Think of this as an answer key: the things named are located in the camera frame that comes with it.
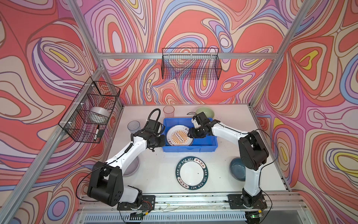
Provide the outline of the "light green bowl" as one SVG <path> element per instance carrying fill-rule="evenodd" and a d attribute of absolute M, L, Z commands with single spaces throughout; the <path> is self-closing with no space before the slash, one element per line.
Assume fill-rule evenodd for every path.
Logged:
<path fill-rule="evenodd" d="M 207 107 L 207 106 L 201 106 L 195 112 L 196 112 L 196 114 L 204 113 L 207 118 L 213 119 L 215 116 L 214 111 L 210 107 Z"/>

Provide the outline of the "blue plastic bin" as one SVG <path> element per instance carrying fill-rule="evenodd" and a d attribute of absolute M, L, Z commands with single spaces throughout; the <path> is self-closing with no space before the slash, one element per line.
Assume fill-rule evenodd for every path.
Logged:
<path fill-rule="evenodd" d="M 167 145 L 163 147 L 163 151 L 166 153 L 204 153 L 204 152 L 214 152 L 218 147 L 217 137 L 207 136 L 202 139 L 191 139 L 189 138 L 189 143 L 186 145 L 171 145 L 169 142 L 169 132 L 175 126 L 186 126 L 187 129 L 194 127 L 191 118 L 165 118 L 164 134 L 167 138 Z"/>

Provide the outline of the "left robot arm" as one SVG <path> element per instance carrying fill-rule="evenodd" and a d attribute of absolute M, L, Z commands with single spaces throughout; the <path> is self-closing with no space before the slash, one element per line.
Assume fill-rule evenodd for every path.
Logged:
<path fill-rule="evenodd" d="M 166 144 L 164 129 L 159 132 L 149 128 L 139 130 L 131 135 L 130 142 L 119 153 L 105 162 L 97 162 L 90 174 L 87 196 L 111 207 L 120 203 L 141 207 L 142 190 L 125 186 L 123 174 L 142 152 L 154 151 Z"/>

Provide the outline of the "dark blue bowl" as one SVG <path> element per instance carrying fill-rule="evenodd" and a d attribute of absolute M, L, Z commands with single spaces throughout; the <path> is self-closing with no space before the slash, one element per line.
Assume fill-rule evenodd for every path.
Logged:
<path fill-rule="evenodd" d="M 242 159 L 237 157 L 234 158 L 229 165 L 232 176 L 238 180 L 245 182 L 246 179 L 246 167 L 242 162 Z"/>

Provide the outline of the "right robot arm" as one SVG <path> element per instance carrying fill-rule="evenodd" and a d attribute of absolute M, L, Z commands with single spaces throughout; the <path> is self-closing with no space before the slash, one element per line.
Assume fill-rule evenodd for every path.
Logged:
<path fill-rule="evenodd" d="M 222 124 L 219 120 L 210 120 L 204 112 L 194 113 L 191 121 L 194 127 L 189 128 L 188 137 L 202 139 L 207 136 L 223 138 L 239 148 L 240 158 L 245 166 L 245 185 L 242 190 L 242 201 L 246 207 L 262 196 L 260 188 L 261 170 L 267 162 L 269 152 L 259 132 L 243 132 Z"/>

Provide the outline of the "white plate with green rim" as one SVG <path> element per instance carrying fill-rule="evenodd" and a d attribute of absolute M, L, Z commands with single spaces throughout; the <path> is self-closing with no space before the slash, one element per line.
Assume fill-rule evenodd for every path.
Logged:
<path fill-rule="evenodd" d="M 200 158 L 188 156 L 178 162 L 175 168 L 175 177 L 181 187 L 188 190 L 199 190 L 208 181 L 208 167 Z"/>

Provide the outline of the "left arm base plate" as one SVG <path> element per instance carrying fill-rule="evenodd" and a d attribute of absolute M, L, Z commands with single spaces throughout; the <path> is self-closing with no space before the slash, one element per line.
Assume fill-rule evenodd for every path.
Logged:
<path fill-rule="evenodd" d="M 133 203 L 122 202 L 117 205 L 118 211 L 140 211 L 140 212 L 149 212 L 155 209 L 155 195 L 144 195 L 139 196 L 137 200 Z"/>

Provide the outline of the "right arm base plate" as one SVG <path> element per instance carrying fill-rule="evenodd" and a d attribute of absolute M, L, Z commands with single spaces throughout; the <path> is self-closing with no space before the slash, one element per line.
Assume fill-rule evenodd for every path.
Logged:
<path fill-rule="evenodd" d="M 243 194 L 229 194 L 227 196 L 227 203 L 229 203 L 232 210 L 265 210 L 268 208 L 262 194 L 255 197 Z"/>

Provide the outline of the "grey lilac bowl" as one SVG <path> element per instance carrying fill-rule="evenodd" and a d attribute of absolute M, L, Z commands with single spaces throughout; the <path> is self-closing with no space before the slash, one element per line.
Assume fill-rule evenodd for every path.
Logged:
<path fill-rule="evenodd" d="M 128 168 L 126 169 L 126 171 L 123 173 L 123 177 L 129 177 L 132 176 L 133 174 L 135 174 L 137 172 L 137 170 L 140 167 L 140 159 L 137 156 L 132 162 L 131 164 L 128 166 Z"/>

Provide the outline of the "white plate with orange sunburst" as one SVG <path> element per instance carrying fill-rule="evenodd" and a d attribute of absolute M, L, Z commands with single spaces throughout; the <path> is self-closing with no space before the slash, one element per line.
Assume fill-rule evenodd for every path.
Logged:
<path fill-rule="evenodd" d="M 189 127 L 184 125 L 176 125 L 171 127 L 167 134 L 167 143 L 170 146 L 190 146 L 193 138 L 188 137 Z"/>

